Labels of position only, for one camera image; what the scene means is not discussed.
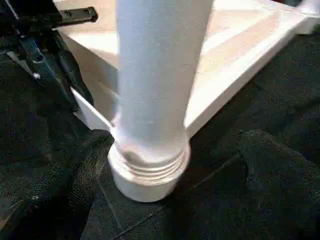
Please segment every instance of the black cloth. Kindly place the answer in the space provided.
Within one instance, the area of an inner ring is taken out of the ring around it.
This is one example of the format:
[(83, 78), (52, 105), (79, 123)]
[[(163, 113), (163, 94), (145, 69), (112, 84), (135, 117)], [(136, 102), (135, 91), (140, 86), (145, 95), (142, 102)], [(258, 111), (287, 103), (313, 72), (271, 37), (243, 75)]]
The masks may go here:
[(247, 239), (319, 239), (320, 168), (261, 130), (241, 135), (248, 167)]
[(0, 239), (79, 239), (113, 138), (0, 62)]

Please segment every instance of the floor seam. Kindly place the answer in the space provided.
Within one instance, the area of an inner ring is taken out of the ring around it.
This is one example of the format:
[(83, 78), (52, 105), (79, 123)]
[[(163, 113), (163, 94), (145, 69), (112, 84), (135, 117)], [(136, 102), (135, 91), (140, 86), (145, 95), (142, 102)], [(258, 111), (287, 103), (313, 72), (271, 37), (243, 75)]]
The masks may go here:
[(162, 206), (159, 209), (157, 209), (155, 212), (149, 214), (147, 217), (145, 217), (144, 219), (140, 220), (139, 222), (137, 222), (136, 224), (132, 225), (131, 227), (128, 227), (128, 229), (122, 231), (121, 233), (117, 234), (115, 237), (113, 237), (111, 240), (116, 240), (117, 238), (120, 238), (123, 236), (123, 234), (129, 232), (130, 230), (136, 228), (137, 226), (139, 226), (140, 224), (142, 224), (143, 222), (147, 221), (148, 219), (152, 218), (154, 215), (156, 215), (157, 213), (161, 212), (162, 210), (164, 210), (166, 208), (166, 206)]
[(114, 217), (114, 219), (115, 219), (115, 221), (116, 221), (116, 224), (117, 224), (118, 228), (119, 228), (121, 231), (124, 231), (124, 228), (122, 227), (122, 225), (121, 225), (121, 223), (120, 223), (120, 221), (119, 221), (119, 219), (118, 219), (118, 217), (117, 217), (117, 215), (116, 215), (116, 212), (115, 212), (112, 204), (110, 203), (110, 200), (108, 199), (107, 194), (106, 194), (104, 188), (102, 187), (100, 181), (98, 182), (98, 184), (99, 184), (99, 187), (100, 187), (100, 189), (101, 189), (101, 191), (102, 191), (102, 194), (103, 194), (103, 196), (104, 196), (104, 198), (105, 198), (105, 200), (106, 200), (106, 203), (108, 204), (108, 206), (109, 206), (109, 208), (110, 208), (110, 211), (112, 212), (112, 215), (113, 215), (113, 217)]
[(189, 193), (192, 190), (200, 187), (202, 184), (204, 184), (205, 182), (207, 182), (208, 180), (210, 180), (214, 175), (216, 175), (217, 173), (221, 172), (223, 169), (225, 169), (226, 167), (230, 166), (233, 162), (235, 162), (237, 159), (240, 158), (240, 154), (235, 154), (233, 155), (231, 158), (229, 158), (227, 161), (225, 161), (223, 164), (221, 164), (220, 167), (218, 167), (216, 170), (214, 170), (212, 173), (210, 173), (208, 176), (206, 176), (204, 179), (202, 179), (201, 181), (199, 181), (198, 183), (196, 183), (195, 185), (193, 185), (192, 187), (190, 187), (185, 193)]

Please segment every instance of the white cylindrical post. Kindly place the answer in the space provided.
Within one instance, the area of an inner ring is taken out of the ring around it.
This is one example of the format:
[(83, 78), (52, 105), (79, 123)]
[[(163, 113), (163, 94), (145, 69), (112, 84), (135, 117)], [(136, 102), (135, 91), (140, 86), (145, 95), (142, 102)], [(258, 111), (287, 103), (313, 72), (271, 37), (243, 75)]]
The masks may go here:
[(189, 162), (185, 112), (212, 0), (118, 0), (119, 110), (108, 160), (118, 189), (164, 198)]

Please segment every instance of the black tile floor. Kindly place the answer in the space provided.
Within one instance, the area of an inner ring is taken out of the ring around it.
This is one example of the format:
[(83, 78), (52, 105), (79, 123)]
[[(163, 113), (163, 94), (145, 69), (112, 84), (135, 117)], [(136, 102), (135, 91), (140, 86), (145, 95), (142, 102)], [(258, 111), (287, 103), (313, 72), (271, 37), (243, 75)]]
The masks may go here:
[[(319, 101), (320, 37), (297, 36), (191, 139), (190, 165), (167, 199), (122, 196), (106, 164), (82, 239), (252, 239), (243, 227), (246, 168), (235, 156), (238, 135), (263, 129), (286, 142), (297, 137), (286, 135), (288, 124), (308, 121), (299, 111)], [(312, 139), (302, 134), (292, 144), (317, 161), (319, 151), (307, 147)]]

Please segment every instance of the white foot cap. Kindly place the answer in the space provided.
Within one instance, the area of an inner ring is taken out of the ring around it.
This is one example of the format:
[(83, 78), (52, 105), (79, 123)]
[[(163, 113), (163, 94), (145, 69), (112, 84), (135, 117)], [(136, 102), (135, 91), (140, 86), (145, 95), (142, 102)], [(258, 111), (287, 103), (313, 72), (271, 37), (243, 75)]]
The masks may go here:
[(183, 174), (190, 158), (190, 147), (164, 166), (135, 166), (113, 144), (108, 154), (113, 179), (126, 197), (143, 203), (156, 202), (169, 195)]

